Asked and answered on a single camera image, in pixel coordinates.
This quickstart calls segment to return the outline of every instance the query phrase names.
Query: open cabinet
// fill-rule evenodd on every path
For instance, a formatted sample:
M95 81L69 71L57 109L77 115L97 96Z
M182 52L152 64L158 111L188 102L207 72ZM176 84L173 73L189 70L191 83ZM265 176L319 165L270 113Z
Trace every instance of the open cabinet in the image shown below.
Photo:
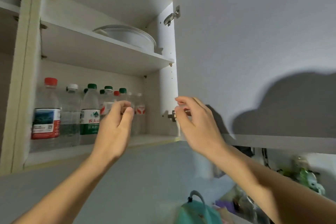
M336 151L335 0L26 1L19 15L2 174L92 148L29 153L36 89L47 76L58 78L61 88L94 82L142 91L147 134L132 138L131 146L179 140L167 115L179 94L210 104L223 119L220 130L229 144ZM165 25L178 6L179 16ZM93 32L107 24L146 31L157 53Z

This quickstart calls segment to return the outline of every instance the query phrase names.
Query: red bottle cap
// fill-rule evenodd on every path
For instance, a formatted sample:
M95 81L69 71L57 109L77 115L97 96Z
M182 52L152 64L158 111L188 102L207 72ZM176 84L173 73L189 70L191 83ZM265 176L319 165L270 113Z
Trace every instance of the red bottle cap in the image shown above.
M44 85L57 86L57 79L51 77L44 78Z

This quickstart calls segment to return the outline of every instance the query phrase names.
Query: hand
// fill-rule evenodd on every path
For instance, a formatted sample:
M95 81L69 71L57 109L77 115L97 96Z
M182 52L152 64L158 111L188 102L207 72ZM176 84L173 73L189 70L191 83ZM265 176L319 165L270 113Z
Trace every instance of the hand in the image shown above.
M208 157L213 150L226 147L219 132L211 110L199 99L190 97L177 97L179 106L175 107L176 118L190 147ZM190 110L192 120L184 110Z
M128 101L117 101L99 124L90 158L103 168L110 167L126 150L134 111Z

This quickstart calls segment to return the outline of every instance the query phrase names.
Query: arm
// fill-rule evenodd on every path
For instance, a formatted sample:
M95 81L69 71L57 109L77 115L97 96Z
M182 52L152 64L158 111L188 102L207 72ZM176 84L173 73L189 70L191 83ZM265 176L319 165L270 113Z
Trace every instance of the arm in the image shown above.
M225 144L211 110L200 100L176 98L176 117L190 147L228 174L275 224L334 223L336 204Z
M130 102L115 102L110 113L100 123L91 155L13 224L72 223L103 175L124 153L133 113Z

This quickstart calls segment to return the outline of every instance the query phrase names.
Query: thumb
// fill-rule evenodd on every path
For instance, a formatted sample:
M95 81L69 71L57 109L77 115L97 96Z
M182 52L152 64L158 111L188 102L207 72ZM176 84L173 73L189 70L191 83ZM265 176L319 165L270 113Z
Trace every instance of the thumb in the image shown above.
M133 115L134 115L133 108L127 107L123 114L123 117L121 118L119 126L127 128L127 129L131 129Z
M188 116L182 107L175 107L175 114L183 132L186 132L186 130L195 127L194 124L188 119Z

